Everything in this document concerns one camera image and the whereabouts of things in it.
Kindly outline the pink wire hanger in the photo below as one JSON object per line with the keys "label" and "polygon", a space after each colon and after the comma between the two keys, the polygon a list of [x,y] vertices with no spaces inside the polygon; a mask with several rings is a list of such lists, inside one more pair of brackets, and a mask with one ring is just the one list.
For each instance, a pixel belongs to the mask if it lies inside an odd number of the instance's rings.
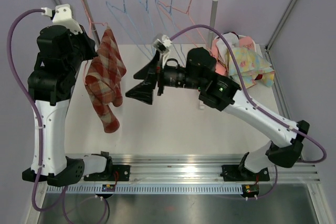
{"label": "pink wire hanger", "polygon": [[[181,14],[185,14],[185,15],[188,17],[188,19],[189,19],[189,21],[191,22],[191,24],[192,24],[192,25],[196,25],[196,23],[194,22],[194,20],[192,19],[191,15],[190,15],[190,8],[191,8],[191,6],[192,6],[192,1],[193,1],[193,0],[189,0],[189,3],[188,3],[188,5],[187,5],[186,10],[182,10],[182,9],[180,9],[180,8],[174,7],[174,6],[173,6],[173,0],[171,0],[171,2],[170,2],[169,5],[166,5],[166,4],[165,4],[164,2],[162,2],[162,1],[159,1],[159,4],[161,4],[162,8],[163,8],[163,7],[168,7],[168,8],[169,8],[168,13],[169,13],[169,15],[170,15],[170,17],[171,17],[171,18],[170,18],[171,22],[173,22],[172,10],[175,10],[175,11],[181,13]],[[209,50],[209,47],[208,47],[208,45],[207,45],[207,42],[206,42],[204,36],[202,35],[202,33],[200,32],[200,30],[199,30],[198,28],[196,28],[196,31],[197,31],[198,35],[200,36],[200,38],[202,39],[202,41],[204,42],[205,49]],[[185,34],[185,36],[187,37],[187,39],[188,39],[190,42],[192,42],[192,43],[196,46],[195,41],[194,41],[193,39],[191,39],[191,37],[190,37],[189,35]]]}
{"label": "pink wire hanger", "polygon": [[96,25],[101,25],[103,27],[107,27],[108,23],[100,23],[100,22],[95,22],[93,20],[89,5],[88,5],[88,1],[87,0],[81,0],[81,3],[83,5],[87,20],[88,20],[88,24],[89,24],[89,37],[92,38],[95,41],[95,48],[97,49],[100,45],[100,38],[97,32],[97,28]]}

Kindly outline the brown plaid garment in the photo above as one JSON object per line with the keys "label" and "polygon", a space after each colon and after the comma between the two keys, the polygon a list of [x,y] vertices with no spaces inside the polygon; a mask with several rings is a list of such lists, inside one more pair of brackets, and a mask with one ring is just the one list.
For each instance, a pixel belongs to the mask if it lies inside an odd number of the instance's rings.
{"label": "brown plaid garment", "polygon": [[92,59],[85,76],[85,88],[106,133],[113,133],[120,127],[110,104],[115,107],[122,105],[120,84],[126,72],[116,39],[108,26],[101,38],[97,56]]}

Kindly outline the blue wire hanger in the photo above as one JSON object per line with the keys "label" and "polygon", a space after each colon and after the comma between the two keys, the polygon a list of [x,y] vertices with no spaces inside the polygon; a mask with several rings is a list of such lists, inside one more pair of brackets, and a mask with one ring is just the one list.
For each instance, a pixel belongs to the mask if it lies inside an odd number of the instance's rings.
{"label": "blue wire hanger", "polygon": [[[131,18],[131,16],[128,14],[127,11],[127,5],[126,5],[126,1],[122,0],[122,7],[119,8],[115,5],[113,5],[110,1],[106,1],[106,7],[109,10],[110,14],[116,19],[116,21],[118,22],[118,24],[121,26],[121,28],[124,30],[124,32],[127,34],[127,36],[131,39],[131,41],[133,42],[134,45],[136,45],[136,47],[140,50],[140,52],[148,59],[151,60],[151,56],[154,56],[154,50],[153,49],[149,49],[146,45],[146,43],[144,42],[144,39],[140,33],[140,31],[138,30],[137,26],[135,25],[133,19]],[[136,42],[136,39],[134,37],[134,34],[131,33],[131,31],[125,27],[125,25],[122,23],[122,21],[120,20],[120,18],[116,15],[116,11],[120,12],[122,15],[124,15],[127,20],[131,23],[133,29],[135,30],[135,33],[137,34],[137,36],[140,38],[141,42],[142,42],[142,47],[140,47],[140,45]]]}
{"label": "blue wire hanger", "polygon": [[[150,10],[149,10],[149,0],[145,0],[145,2],[143,3],[141,0],[138,0],[139,4],[143,7],[143,10],[144,10],[144,13],[145,15],[147,16],[149,22],[150,22],[150,28],[152,30],[152,35],[153,35],[153,38],[155,38],[157,36],[157,34],[155,33],[155,30],[154,30],[154,24],[153,24],[153,20],[152,20],[152,17],[151,17],[151,14],[150,14]],[[145,40],[142,36],[142,33],[140,31],[138,31],[138,36],[142,42],[142,45],[145,47],[145,49],[149,51],[149,49],[147,48],[146,44],[145,44]]]}
{"label": "blue wire hanger", "polygon": [[165,26],[165,22],[163,21],[163,19],[161,17],[161,14],[165,14],[166,17],[171,21],[171,23],[173,24],[173,28],[174,28],[175,33],[178,33],[179,31],[182,30],[181,27],[178,26],[177,23],[174,21],[173,11],[176,11],[176,12],[182,13],[184,15],[187,15],[189,17],[190,21],[193,22],[192,19],[190,18],[191,3],[192,3],[192,0],[189,1],[186,10],[182,10],[182,9],[179,9],[179,8],[173,6],[173,0],[170,1],[169,5],[165,4],[164,2],[162,2],[160,0],[155,0],[155,5],[156,5],[157,11],[159,13],[159,17],[161,19],[161,22],[162,22],[164,28],[166,29],[166,26]]}

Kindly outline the white garment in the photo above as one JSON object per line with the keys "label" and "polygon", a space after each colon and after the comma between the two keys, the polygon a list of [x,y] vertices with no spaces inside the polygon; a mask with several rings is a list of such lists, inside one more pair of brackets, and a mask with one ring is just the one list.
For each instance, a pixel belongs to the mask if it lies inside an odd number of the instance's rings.
{"label": "white garment", "polygon": [[[233,48],[236,47],[239,44],[239,37],[237,34],[230,32],[230,33],[225,33],[222,34],[222,36],[225,38],[225,40],[227,41],[228,45]],[[219,36],[216,37],[217,41],[215,43],[217,49],[218,49],[218,53],[221,56],[225,56],[226,52],[227,52],[227,45],[223,42],[222,39],[220,39]]]}

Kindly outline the floral pastel garment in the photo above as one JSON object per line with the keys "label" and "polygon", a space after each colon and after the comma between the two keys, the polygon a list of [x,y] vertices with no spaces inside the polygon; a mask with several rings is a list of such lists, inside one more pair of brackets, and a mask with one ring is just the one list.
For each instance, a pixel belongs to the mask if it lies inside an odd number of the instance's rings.
{"label": "floral pastel garment", "polygon": [[275,71],[271,64],[258,53],[244,47],[232,48],[245,88],[251,88],[262,82],[271,87],[274,84]]}

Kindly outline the salmon pink skirt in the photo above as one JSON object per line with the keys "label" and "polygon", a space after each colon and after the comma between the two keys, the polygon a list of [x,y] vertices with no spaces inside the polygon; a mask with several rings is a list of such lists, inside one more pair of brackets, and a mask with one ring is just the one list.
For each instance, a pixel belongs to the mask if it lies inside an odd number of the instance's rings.
{"label": "salmon pink skirt", "polygon": [[[219,38],[214,39],[211,46],[211,54],[216,59],[216,68],[215,71],[218,74],[221,74],[222,76],[227,76],[227,67],[225,60],[222,58],[221,53],[219,52],[217,42],[219,41]],[[253,39],[249,36],[240,38],[238,40],[239,47],[245,47],[249,50],[253,50],[254,52],[257,52],[256,50],[256,44],[253,41]]]}

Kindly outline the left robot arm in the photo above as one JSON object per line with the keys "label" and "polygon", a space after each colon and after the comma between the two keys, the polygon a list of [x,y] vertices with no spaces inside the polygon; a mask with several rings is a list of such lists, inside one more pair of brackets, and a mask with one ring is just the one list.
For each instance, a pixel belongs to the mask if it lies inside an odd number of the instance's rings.
{"label": "left robot arm", "polygon": [[27,80],[36,130],[34,158],[22,179],[55,187],[76,184],[82,177],[109,180],[114,168],[107,152],[80,158],[65,154],[70,99],[82,62],[97,56],[95,42],[84,29],[52,25],[40,31],[37,46],[34,70]]}

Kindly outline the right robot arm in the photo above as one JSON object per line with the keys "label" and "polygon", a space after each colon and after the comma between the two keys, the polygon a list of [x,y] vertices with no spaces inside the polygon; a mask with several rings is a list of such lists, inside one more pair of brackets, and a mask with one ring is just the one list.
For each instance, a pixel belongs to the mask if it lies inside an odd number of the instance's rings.
{"label": "right robot arm", "polygon": [[165,87],[194,89],[206,106],[231,114],[270,139],[266,146],[247,152],[238,165],[223,167],[225,181],[252,181],[270,165],[291,168],[298,161],[309,123],[283,118],[261,104],[249,101],[240,85],[215,72],[216,60],[204,48],[193,48],[187,54],[186,66],[164,66],[162,53],[134,74],[140,83],[126,92],[126,97],[151,105],[153,91],[162,95]]}

